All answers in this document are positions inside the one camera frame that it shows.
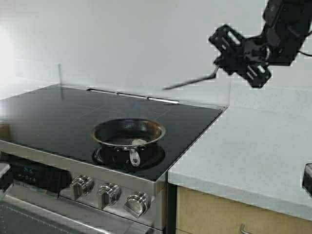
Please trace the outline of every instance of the control panel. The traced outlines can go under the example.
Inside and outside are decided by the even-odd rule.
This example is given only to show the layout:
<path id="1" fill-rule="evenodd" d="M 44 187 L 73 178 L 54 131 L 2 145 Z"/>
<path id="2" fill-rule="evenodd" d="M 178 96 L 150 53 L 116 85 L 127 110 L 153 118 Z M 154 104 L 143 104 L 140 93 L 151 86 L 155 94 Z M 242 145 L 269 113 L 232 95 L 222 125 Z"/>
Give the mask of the control panel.
<path id="1" fill-rule="evenodd" d="M 70 185 L 71 175 L 68 171 L 4 153 L 1 153 L 0 161 L 11 166 L 14 180 L 25 184 L 56 194 Z"/>
<path id="2" fill-rule="evenodd" d="M 131 191 L 88 175 L 71 173 L 72 182 L 60 196 L 119 216 L 138 219 L 147 213 L 152 198 L 146 193 Z"/>

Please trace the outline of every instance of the drawer handle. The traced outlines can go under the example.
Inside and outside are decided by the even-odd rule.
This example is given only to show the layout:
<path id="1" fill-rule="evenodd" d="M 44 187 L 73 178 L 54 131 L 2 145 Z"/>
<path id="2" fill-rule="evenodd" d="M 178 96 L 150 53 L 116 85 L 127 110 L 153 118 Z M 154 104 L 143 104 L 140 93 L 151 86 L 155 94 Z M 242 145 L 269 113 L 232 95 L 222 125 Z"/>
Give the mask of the drawer handle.
<path id="1" fill-rule="evenodd" d="M 251 234 L 245 231 L 245 224 L 240 225 L 240 234 Z"/>

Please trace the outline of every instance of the cabinet drawer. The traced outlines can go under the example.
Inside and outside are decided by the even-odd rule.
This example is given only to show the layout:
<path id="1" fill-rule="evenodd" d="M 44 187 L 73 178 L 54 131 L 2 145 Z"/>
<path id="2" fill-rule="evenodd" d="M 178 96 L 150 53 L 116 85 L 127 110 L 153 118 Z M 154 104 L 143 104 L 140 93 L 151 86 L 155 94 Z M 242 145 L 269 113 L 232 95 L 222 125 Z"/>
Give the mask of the cabinet drawer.
<path id="1" fill-rule="evenodd" d="M 192 234 L 308 234 L 312 222 L 240 202 L 178 188 L 177 229 Z"/>

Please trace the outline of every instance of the white countertop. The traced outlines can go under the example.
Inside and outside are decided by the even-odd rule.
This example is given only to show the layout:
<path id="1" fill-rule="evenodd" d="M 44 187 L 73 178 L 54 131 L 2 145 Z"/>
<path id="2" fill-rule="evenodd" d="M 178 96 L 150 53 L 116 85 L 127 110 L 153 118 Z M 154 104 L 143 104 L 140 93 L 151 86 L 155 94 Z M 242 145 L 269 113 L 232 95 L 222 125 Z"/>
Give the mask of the white countertop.
<path id="1" fill-rule="evenodd" d="M 312 163 L 312 116 L 300 114 L 230 106 L 170 169 L 169 182 L 312 220 L 301 187 Z"/>

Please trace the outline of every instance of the control knob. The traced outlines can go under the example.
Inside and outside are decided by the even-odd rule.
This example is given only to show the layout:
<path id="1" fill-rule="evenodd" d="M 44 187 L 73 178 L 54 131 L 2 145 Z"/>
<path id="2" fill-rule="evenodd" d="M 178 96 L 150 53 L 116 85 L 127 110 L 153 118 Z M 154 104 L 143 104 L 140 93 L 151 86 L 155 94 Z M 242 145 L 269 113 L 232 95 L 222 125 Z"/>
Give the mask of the control knob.
<path id="1" fill-rule="evenodd" d="M 94 181 L 91 177 L 80 175 L 73 179 L 70 184 L 72 198 L 77 200 L 81 196 L 86 196 L 94 186 Z"/>
<path id="2" fill-rule="evenodd" d="M 146 193 L 135 192 L 127 198 L 124 209 L 139 218 L 151 206 L 151 199 Z"/>
<path id="3" fill-rule="evenodd" d="M 97 204 L 99 209 L 114 205 L 120 198 L 121 188 L 115 184 L 104 184 L 97 191 Z"/>

